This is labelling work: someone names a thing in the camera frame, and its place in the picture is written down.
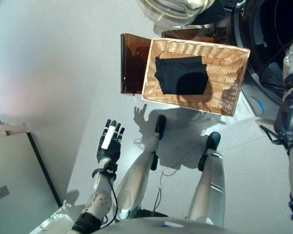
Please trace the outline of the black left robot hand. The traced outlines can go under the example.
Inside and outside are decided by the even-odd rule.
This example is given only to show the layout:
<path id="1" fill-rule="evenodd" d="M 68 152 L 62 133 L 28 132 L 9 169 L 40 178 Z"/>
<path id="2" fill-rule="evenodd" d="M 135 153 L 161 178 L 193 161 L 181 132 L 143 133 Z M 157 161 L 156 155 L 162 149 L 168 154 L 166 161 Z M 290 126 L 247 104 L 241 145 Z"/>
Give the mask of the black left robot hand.
<path id="1" fill-rule="evenodd" d="M 121 127 L 121 123 L 110 119 L 106 121 L 96 153 L 98 162 L 109 159 L 116 163 L 119 160 L 124 131 L 125 128 Z"/>

